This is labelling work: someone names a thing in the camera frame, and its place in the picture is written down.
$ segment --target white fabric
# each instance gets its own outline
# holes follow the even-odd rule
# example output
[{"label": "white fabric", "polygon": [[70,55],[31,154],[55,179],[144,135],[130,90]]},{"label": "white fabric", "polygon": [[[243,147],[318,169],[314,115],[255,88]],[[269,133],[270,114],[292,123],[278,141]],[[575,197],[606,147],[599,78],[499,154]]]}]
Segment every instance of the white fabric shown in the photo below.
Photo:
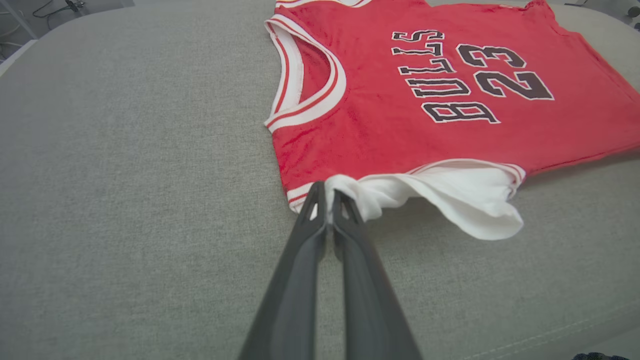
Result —
[{"label": "white fabric", "polygon": [[[340,190],[355,200],[366,221],[380,217],[382,208],[398,208],[410,197],[424,197],[467,234],[500,240],[523,226],[518,210],[507,202],[523,178],[518,166],[477,160],[445,161],[415,174],[370,175],[359,180],[335,175],[325,181],[327,208],[331,210],[335,191]],[[293,206],[297,212],[304,199],[300,200]]]}]

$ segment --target bulls jersey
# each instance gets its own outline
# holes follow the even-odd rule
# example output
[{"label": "bulls jersey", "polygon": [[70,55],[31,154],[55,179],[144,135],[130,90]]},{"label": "bulls jersey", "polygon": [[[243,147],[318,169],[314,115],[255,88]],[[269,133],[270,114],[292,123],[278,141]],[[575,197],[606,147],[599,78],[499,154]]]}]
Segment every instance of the bulls jersey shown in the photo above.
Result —
[{"label": "bulls jersey", "polygon": [[640,143],[640,95],[544,0],[279,1],[266,27],[282,75],[265,125],[292,209],[326,181],[365,218],[423,196],[506,238],[525,176]]}]

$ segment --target printed number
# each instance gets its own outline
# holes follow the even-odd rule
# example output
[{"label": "printed number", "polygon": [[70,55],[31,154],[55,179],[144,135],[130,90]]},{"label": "printed number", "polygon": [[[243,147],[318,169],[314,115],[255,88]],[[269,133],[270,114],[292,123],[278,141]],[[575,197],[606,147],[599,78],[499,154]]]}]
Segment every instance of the printed number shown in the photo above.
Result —
[{"label": "printed number", "polygon": [[424,44],[427,50],[404,50],[399,47],[392,47],[391,53],[393,55],[433,55],[442,56],[442,43],[441,42],[428,42]]},{"label": "printed number", "polygon": [[398,71],[400,75],[409,75],[409,74],[433,74],[437,72],[448,72],[450,74],[456,72],[449,60],[445,58],[437,58],[437,59],[429,59],[430,64],[439,66],[437,67],[408,67],[408,66],[400,66],[398,67]]},{"label": "printed number", "polygon": [[416,97],[471,94],[467,84],[460,79],[407,79],[406,83]]},{"label": "printed number", "polygon": [[436,123],[487,120],[489,124],[500,124],[491,110],[480,102],[425,102],[422,109]]},{"label": "printed number", "polygon": [[497,71],[478,71],[474,77],[482,91],[496,97],[506,97],[504,91],[495,85],[498,82],[528,100],[554,100],[554,96],[535,72],[521,71],[514,74],[518,82]]},{"label": "printed number", "polygon": [[474,67],[486,67],[486,62],[482,58],[476,58],[474,54],[480,53],[485,58],[488,59],[499,59],[498,54],[506,55],[509,60],[506,60],[506,63],[511,67],[523,68],[527,66],[527,63],[519,57],[514,51],[507,49],[506,47],[495,47],[495,46],[475,46],[469,44],[460,44],[456,47],[458,54],[462,60]]},{"label": "printed number", "polygon": [[406,41],[406,42],[418,42],[422,39],[423,35],[427,35],[427,34],[431,34],[427,37],[427,40],[434,40],[434,39],[444,39],[444,34],[439,32],[438,30],[418,30],[418,31],[414,31],[411,34],[411,37],[408,38],[407,37],[407,33],[401,33],[400,31],[394,31],[393,35],[391,36],[392,40],[402,40],[402,41]]}]

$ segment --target cable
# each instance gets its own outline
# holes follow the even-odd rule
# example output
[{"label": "cable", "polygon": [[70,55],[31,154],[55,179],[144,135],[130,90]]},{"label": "cable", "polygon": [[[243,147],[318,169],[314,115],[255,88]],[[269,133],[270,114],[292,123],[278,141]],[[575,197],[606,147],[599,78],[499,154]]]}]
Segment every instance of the cable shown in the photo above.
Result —
[{"label": "cable", "polygon": [[17,47],[24,46],[24,44],[16,44],[15,42],[8,42],[8,41],[0,42],[0,45],[12,45],[12,46],[17,46]]},{"label": "cable", "polygon": [[39,12],[39,11],[40,11],[40,10],[42,10],[45,6],[47,6],[48,4],[51,4],[52,2],[53,2],[53,0],[49,0],[49,2],[48,2],[48,3],[46,3],[46,4],[42,5],[41,7],[39,7],[36,11],[32,12],[31,14],[32,14],[33,16],[35,16],[35,17],[39,17],[39,18],[41,18],[41,19],[44,19],[45,17],[47,17],[47,16],[48,16],[48,15],[50,15],[50,14],[47,14],[47,15],[42,16],[42,15],[36,15],[36,12]]},{"label": "cable", "polygon": [[[20,12],[20,14],[22,14],[22,17],[24,17],[24,13],[22,12],[22,10],[18,10]],[[10,12],[1,12],[0,15],[9,15],[11,14]]]},{"label": "cable", "polygon": [[51,30],[51,25],[49,24],[49,17],[51,17],[51,15],[53,15],[55,13],[61,12],[62,10],[71,10],[71,6],[65,6],[64,8],[57,9],[56,11],[46,15],[46,17],[47,17],[47,28],[49,28],[49,30]]},{"label": "cable", "polygon": [[20,28],[20,25],[16,26],[13,30],[9,31],[8,33],[0,34],[0,38],[13,34],[14,32],[18,31],[19,28]]}]

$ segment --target gray cushion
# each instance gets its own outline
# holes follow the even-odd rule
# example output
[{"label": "gray cushion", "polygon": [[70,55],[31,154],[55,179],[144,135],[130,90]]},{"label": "gray cushion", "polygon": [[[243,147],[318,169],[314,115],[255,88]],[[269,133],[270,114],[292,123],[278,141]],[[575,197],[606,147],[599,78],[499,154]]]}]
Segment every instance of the gray cushion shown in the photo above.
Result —
[{"label": "gray cushion", "polygon": [[[640,88],[640,37],[555,7]],[[295,216],[262,125],[273,2],[98,13],[0,77],[0,358],[230,359]],[[570,359],[640,324],[637,155],[543,174],[513,239],[424,200],[370,223],[429,359]],[[344,353],[340,263],[321,263],[319,359]]]}]

